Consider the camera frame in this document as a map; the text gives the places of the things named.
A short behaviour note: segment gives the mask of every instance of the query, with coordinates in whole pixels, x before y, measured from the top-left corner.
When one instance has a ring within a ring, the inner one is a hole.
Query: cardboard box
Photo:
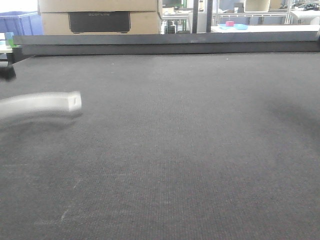
[[[41,13],[67,12],[158,12],[162,0],[38,0]]]
[[[270,0],[245,0],[245,13],[266,13],[270,8]]]
[[[156,11],[130,12],[130,31],[120,32],[83,32],[73,33],[70,30],[69,14],[67,12],[44,12],[41,14],[45,35],[143,35],[160,34],[161,18]]]
[[[281,7],[282,0],[271,0],[270,1],[270,8],[271,9],[279,9]]]

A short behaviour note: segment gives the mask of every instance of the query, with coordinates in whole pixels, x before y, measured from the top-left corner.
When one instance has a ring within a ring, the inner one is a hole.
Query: green object
[[[7,47],[11,47],[11,48],[16,47],[16,45],[14,44],[14,33],[13,32],[6,32],[4,34],[4,37],[5,37],[5,45],[7,45]]]
[[[16,45],[14,44],[14,40],[13,39],[9,39],[8,43],[9,43],[8,46],[10,46],[11,48],[16,47]]]

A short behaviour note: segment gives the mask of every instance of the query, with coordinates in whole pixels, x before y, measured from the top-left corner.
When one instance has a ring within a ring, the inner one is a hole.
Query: black object
[[[296,2],[292,5],[292,7],[299,7],[301,6],[303,3],[302,2]]]
[[[17,62],[32,57],[32,55],[24,55],[22,53],[22,47],[20,46],[12,48],[12,53],[7,53],[6,56],[9,64],[15,64]]]
[[[308,4],[305,4],[305,5],[301,5],[298,8],[299,9],[303,9],[303,11],[309,11],[309,10],[319,11],[320,10],[320,4],[319,3],[308,3]]]
[[[73,33],[127,33],[131,28],[130,12],[69,12],[69,25]]]
[[[6,81],[16,78],[16,72],[12,65],[6,67],[0,67],[0,79],[5,79]]]

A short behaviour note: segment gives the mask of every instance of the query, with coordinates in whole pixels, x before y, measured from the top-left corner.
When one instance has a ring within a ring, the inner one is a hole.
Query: white table
[[[310,24],[312,19],[320,17],[320,11],[291,11],[290,15],[293,24]]]
[[[13,50],[11,47],[6,46],[5,34],[0,33],[0,54],[12,54]]]
[[[249,25],[247,30],[229,28],[221,29],[219,26],[212,26],[214,33],[261,33],[261,32],[317,32],[320,25]]]

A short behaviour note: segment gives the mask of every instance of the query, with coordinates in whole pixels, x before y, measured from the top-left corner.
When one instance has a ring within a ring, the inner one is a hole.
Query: white box
[[[270,8],[271,9],[279,9],[281,7],[282,0],[271,0],[270,1]]]
[[[269,12],[270,0],[245,0],[245,13],[266,13]]]
[[[190,33],[192,34],[193,30],[193,20],[194,20],[194,14],[189,13],[188,14],[188,23],[190,27]],[[207,13],[206,12],[198,12],[198,25],[196,27],[196,33],[206,33],[207,32]]]

